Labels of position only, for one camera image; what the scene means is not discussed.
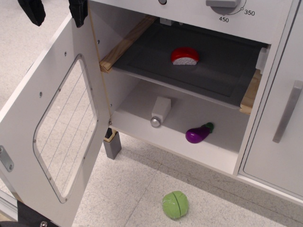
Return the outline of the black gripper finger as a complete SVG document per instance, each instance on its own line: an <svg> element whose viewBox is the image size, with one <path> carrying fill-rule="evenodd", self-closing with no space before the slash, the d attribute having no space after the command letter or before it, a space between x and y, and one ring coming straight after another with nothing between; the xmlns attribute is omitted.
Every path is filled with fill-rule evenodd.
<svg viewBox="0 0 303 227"><path fill-rule="evenodd" d="M76 27L80 28L84 25L84 20L88 16L87 0L69 0L69 9Z"/></svg>
<svg viewBox="0 0 303 227"><path fill-rule="evenodd" d="M18 3L30 21L37 26L41 26L46 16L41 0L18 0Z"/></svg>

